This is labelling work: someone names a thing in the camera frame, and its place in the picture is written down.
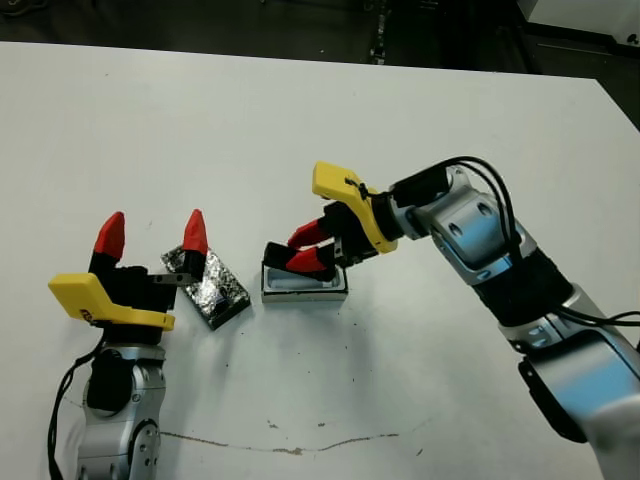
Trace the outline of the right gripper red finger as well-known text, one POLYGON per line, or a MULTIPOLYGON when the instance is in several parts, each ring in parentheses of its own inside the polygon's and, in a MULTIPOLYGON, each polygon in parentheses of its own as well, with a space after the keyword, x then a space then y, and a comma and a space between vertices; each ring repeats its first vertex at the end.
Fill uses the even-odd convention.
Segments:
POLYGON ((287 245, 290 248, 313 247, 332 237, 326 218, 321 217, 298 227, 287 241, 287 245))
POLYGON ((314 278, 333 278, 335 276, 335 265, 322 248, 297 251, 286 262, 286 269, 296 274, 314 278))

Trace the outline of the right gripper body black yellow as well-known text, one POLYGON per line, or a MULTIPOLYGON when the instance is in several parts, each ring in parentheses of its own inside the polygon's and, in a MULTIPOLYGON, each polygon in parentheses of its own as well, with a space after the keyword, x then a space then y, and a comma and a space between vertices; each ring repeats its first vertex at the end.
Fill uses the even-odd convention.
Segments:
POLYGON ((349 169, 322 161, 313 169, 312 192, 329 202, 324 223, 334 239, 338 266, 348 268, 397 249, 399 228, 388 193, 367 187, 349 169))

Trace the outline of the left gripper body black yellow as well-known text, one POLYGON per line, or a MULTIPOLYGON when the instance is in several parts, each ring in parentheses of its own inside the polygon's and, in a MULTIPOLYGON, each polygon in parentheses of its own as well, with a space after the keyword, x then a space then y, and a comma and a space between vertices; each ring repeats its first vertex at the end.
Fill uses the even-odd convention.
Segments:
POLYGON ((143 266, 94 265, 86 273, 57 274, 48 287, 73 319, 159 336, 174 329, 171 311, 186 279, 185 274, 151 274, 143 266))

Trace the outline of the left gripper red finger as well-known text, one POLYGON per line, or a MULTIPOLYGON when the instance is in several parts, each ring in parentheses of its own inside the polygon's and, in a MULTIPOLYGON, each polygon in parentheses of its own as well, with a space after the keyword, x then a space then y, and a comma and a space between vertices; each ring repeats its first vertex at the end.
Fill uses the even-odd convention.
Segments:
POLYGON ((89 272, 98 277, 116 268, 122 258, 125 245, 125 216, 121 211, 113 213, 102 225, 95 241, 89 272))
POLYGON ((208 240, 203 214, 194 209, 184 231, 182 244, 184 261, 177 272, 178 283, 201 282, 208 254, 208 240))

